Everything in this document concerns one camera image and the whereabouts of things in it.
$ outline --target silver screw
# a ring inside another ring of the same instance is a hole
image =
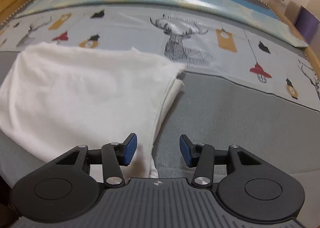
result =
[[[118,176],[111,176],[108,177],[106,181],[109,185],[119,185],[122,182],[122,179]]]
[[[204,176],[197,177],[195,183],[198,185],[207,185],[210,183],[210,179]]]

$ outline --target white cloth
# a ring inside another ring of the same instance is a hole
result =
[[[0,88],[0,128],[44,162],[79,144],[122,143],[134,132],[138,147],[124,177],[157,178],[152,146],[184,68],[136,50],[29,46]],[[101,167],[90,174],[102,181]]]

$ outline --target wooden bed frame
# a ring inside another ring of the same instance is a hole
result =
[[[24,5],[29,0],[0,0],[0,23],[10,16],[12,16],[22,5]],[[273,3],[268,3],[269,7],[274,11],[274,13],[278,16],[278,18],[286,23],[290,29],[291,32],[299,39],[304,40],[303,36],[300,34],[300,32],[295,28],[295,26],[291,23],[291,21],[278,9]],[[317,58],[316,54],[312,51],[311,47],[307,47],[303,50],[303,53],[305,54],[306,58],[312,65],[316,75],[320,79],[320,61]]]

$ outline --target deer print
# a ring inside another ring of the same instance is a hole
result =
[[[301,62],[300,60],[298,60],[298,61],[299,61],[300,65],[301,65],[301,67],[298,66],[299,69],[300,69],[300,71],[310,80],[310,83],[311,83],[311,84],[314,86],[314,88],[316,89],[316,92],[317,92],[317,94],[318,94],[318,98],[319,98],[319,100],[320,100],[320,90],[319,90],[319,89],[320,89],[320,84],[319,84],[318,78],[317,78],[316,75],[315,75],[314,80],[311,79],[311,77],[306,74],[306,72],[305,72],[305,70],[303,69],[303,67],[309,68],[313,73],[314,73],[314,70],[313,70],[311,67],[305,65],[305,64],[304,64],[303,62]]]
[[[209,30],[202,31],[196,23],[192,23],[189,25],[188,30],[182,33],[174,33],[172,26],[168,22],[163,21],[164,18],[164,15],[161,19],[156,19],[155,21],[150,18],[152,25],[158,29],[162,29],[164,34],[170,37],[165,45],[164,55],[174,61],[186,61],[188,65],[196,65],[199,62],[208,64],[206,58],[211,56],[210,54],[186,48],[183,46],[182,41],[190,39],[192,35],[205,35]]]

